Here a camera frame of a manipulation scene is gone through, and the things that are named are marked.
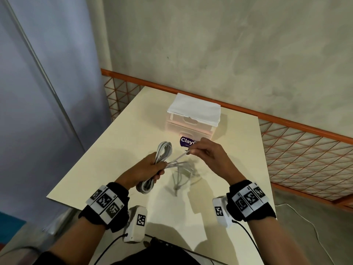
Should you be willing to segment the person's left hand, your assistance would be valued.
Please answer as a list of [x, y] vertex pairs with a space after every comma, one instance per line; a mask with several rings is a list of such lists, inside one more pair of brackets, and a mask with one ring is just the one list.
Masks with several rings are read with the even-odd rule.
[[114, 182], [120, 184], [125, 189], [130, 190], [139, 182], [144, 182], [152, 179], [154, 183], [159, 180], [165, 170], [155, 171], [153, 165], [155, 164], [156, 152], [147, 155], [137, 164], [121, 174]]

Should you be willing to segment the person's right hand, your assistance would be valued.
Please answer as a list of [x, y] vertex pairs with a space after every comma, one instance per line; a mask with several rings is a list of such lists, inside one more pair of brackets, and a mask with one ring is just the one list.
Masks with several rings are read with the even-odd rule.
[[216, 175], [223, 178], [230, 186], [246, 180], [245, 176], [236, 168], [223, 147], [207, 138], [189, 147], [189, 151], [208, 151], [211, 162], [205, 163]]

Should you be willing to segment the person's left forearm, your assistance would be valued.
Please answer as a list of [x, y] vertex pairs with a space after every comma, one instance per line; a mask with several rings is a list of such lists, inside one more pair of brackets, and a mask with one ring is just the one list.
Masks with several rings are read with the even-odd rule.
[[55, 242], [49, 252], [66, 265], [88, 265], [98, 247], [106, 224], [90, 206], [78, 221]]

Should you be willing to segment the person's right forearm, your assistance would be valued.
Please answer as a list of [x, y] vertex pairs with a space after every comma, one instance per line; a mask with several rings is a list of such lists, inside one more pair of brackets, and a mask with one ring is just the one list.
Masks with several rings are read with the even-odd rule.
[[265, 265], [289, 265], [285, 253], [286, 235], [276, 218], [247, 222]]

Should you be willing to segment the purple packet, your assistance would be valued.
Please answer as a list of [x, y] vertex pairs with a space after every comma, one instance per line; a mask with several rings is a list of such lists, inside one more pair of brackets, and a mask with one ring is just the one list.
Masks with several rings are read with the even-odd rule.
[[196, 142], [198, 142], [198, 140], [194, 140], [192, 138], [188, 138], [185, 136], [182, 136], [179, 140], [180, 146], [184, 148], [189, 148], [192, 145], [194, 145]]

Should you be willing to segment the pink plastic drawer box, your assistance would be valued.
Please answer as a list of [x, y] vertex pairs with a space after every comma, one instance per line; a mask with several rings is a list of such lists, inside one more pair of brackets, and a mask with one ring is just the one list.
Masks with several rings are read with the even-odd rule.
[[202, 137], [211, 139], [217, 127], [199, 122], [191, 117], [167, 112], [165, 129], [177, 134], [179, 137], [183, 136], [199, 141]]

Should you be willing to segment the white folded cloth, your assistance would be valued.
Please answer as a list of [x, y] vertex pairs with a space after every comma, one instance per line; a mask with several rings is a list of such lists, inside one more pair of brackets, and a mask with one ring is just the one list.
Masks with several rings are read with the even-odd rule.
[[167, 109], [167, 113], [190, 117], [200, 123], [218, 127], [221, 106], [214, 102], [178, 93]]

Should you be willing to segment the black left wristband with markers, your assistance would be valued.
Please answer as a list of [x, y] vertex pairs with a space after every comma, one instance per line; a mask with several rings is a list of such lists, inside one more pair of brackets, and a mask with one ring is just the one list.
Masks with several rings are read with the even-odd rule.
[[129, 192], [122, 185], [110, 182], [102, 185], [86, 201], [86, 207], [78, 218], [86, 218], [94, 225], [103, 225], [113, 233], [123, 229], [129, 220], [128, 202]]

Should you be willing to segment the black wristband with markers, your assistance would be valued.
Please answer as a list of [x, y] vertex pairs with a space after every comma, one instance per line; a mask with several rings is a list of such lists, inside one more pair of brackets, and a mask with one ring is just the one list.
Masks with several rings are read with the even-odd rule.
[[129, 220], [128, 202], [129, 192], [122, 185], [110, 182], [102, 185], [86, 201], [86, 207], [78, 218], [86, 218], [94, 225], [103, 225], [113, 233], [123, 229]]
[[276, 218], [276, 213], [269, 203], [269, 198], [257, 183], [244, 180], [229, 187], [227, 211], [236, 221], [248, 222], [267, 217]]

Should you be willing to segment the black right wristband with markers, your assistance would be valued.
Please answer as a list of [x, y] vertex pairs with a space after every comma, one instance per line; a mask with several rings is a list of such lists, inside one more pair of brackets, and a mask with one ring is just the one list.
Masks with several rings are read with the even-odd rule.
[[248, 222], [267, 217], [276, 218], [276, 213], [269, 203], [269, 198], [257, 183], [244, 180], [229, 187], [227, 211], [236, 221]]

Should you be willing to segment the person's black clothing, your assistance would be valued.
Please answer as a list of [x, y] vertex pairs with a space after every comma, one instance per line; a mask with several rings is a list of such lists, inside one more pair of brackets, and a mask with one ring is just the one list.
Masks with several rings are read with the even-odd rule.
[[[182, 248], [155, 237], [147, 243], [141, 251], [109, 265], [203, 265]], [[97, 246], [98, 240], [84, 239], [75, 243], [65, 240], [43, 252], [33, 265], [89, 265]], [[206, 265], [215, 263], [209, 260]]]

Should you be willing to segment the orange mesh fence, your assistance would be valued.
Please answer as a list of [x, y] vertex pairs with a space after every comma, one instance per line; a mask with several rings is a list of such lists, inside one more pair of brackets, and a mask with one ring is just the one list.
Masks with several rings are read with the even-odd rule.
[[101, 75], [112, 121], [144, 87], [219, 104], [214, 139], [225, 135], [231, 110], [257, 118], [273, 189], [353, 213], [353, 138], [103, 68]]

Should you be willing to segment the blue box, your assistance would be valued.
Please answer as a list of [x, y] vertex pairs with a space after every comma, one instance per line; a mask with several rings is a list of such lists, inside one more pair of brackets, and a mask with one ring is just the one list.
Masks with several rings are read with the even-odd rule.
[[26, 221], [0, 212], [0, 244], [6, 245]]

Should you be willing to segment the grey metal table frame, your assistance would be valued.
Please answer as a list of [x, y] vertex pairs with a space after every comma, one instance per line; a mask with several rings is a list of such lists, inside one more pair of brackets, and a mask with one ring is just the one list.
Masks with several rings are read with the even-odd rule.
[[76, 209], [66, 210], [63, 214], [59, 215], [42, 231], [50, 234], [51, 236], [59, 235], [64, 230], [64, 228], [71, 222], [76, 212]]

